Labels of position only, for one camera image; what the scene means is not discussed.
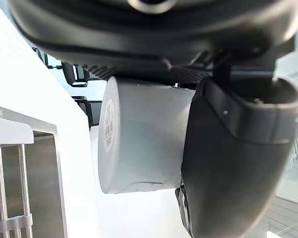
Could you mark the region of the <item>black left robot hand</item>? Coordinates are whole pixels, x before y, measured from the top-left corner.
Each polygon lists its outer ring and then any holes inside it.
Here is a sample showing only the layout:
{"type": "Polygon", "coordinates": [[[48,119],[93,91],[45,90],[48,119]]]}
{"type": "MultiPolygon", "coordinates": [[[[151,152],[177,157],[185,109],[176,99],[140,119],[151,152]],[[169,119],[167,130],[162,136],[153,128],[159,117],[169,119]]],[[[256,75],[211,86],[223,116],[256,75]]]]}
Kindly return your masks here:
{"type": "Polygon", "coordinates": [[[196,85],[176,188],[193,238],[238,238],[262,216],[298,127],[298,88],[274,76],[298,0],[10,0],[22,35],[107,80],[196,85]]]}

